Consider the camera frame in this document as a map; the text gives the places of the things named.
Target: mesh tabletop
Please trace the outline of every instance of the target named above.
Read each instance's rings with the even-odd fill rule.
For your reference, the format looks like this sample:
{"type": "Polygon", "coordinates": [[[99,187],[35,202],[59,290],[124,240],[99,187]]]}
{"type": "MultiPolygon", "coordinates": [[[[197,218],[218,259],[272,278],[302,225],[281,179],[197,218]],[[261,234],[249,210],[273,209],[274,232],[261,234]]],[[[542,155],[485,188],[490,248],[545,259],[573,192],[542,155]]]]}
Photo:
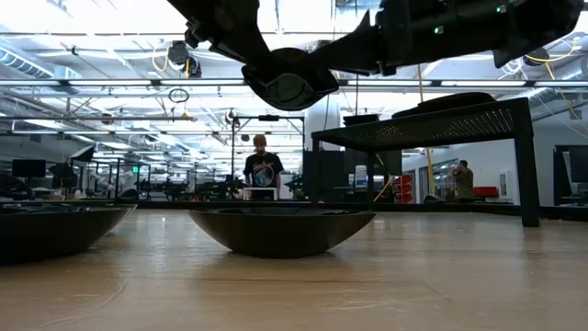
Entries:
{"type": "Polygon", "coordinates": [[[531,125],[526,98],[318,131],[312,139],[363,152],[485,142],[514,138],[515,125],[524,123],[517,118],[531,125]]]}

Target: black t-shirt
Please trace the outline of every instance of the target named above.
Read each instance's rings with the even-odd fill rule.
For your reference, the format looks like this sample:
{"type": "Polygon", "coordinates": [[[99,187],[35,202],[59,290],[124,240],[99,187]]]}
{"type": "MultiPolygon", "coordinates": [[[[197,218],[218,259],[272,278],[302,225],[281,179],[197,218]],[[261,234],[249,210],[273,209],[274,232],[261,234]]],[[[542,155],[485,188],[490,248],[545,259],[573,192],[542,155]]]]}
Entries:
{"type": "Polygon", "coordinates": [[[266,153],[265,155],[253,154],[247,157],[245,162],[246,176],[252,175],[252,186],[254,188],[275,188],[276,176],[284,170],[282,162],[275,154],[266,153]]]}

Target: dark bowl-shaped base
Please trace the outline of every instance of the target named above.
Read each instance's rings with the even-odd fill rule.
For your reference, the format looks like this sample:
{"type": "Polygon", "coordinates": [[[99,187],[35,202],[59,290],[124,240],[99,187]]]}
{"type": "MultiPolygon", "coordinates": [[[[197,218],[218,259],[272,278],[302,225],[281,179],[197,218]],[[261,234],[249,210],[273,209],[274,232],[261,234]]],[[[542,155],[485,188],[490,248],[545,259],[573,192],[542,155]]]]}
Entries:
{"type": "Polygon", "coordinates": [[[57,205],[0,209],[0,265],[83,252],[130,211],[57,205]]]}
{"type": "Polygon", "coordinates": [[[361,230],[375,216],[362,211],[271,207],[188,213],[202,230],[233,252],[270,258],[323,253],[361,230]]]}

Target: desk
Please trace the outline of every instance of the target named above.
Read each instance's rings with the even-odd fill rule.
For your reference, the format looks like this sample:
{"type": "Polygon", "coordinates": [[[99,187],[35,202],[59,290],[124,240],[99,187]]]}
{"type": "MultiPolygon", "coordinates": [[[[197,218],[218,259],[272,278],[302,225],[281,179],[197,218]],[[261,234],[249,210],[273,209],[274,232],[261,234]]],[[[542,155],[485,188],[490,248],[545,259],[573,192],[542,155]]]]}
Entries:
{"type": "Polygon", "coordinates": [[[277,200],[277,188],[243,188],[243,200],[248,201],[250,197],[250,191],[253,190],[271,190],[274,191],[274,200],[277,200]]]}
{"type": "MultiPolygon", "coordinates": [[[[316,154],[313,159],[320,160],[321,142],[366,152],[367,205],[372,209],[375,153],[502,139],[514,139],[523,225],[539,226],[533,125],[525,97],[317,131],[312,134],[312,152],[316,154]]],[[[312,167],[312,178],[321,177],[318,169],[316,164],[312,167]]],[[[314,204],[319,202],[317,181],[311,188],[314,204]]]]}

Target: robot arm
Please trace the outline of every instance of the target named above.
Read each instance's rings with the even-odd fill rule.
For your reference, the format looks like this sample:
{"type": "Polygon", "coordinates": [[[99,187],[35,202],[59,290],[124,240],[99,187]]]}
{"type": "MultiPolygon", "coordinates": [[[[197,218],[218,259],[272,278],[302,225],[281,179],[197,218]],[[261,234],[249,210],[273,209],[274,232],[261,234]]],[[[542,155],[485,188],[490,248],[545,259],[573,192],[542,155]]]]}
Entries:
{"type": "Polygon", "coordinates": [[[338,88],[331,69],[396,73],[404,65],[492,51],[501,67],[573,31],[583,0],[381,0],[376,24],[311,54],[270,51],[257,27],[258,0],[168,0],[187,20],[187,43],[245,63],[247,84],[269,105],[308,108],[338,88]]]}
{"type": "Polygon", "coordinates": [[[259,0],[169,0],[187,20],[186,43],[210,41],[211,51],[242,63],[269,55],[257,26],[259,0]]]}

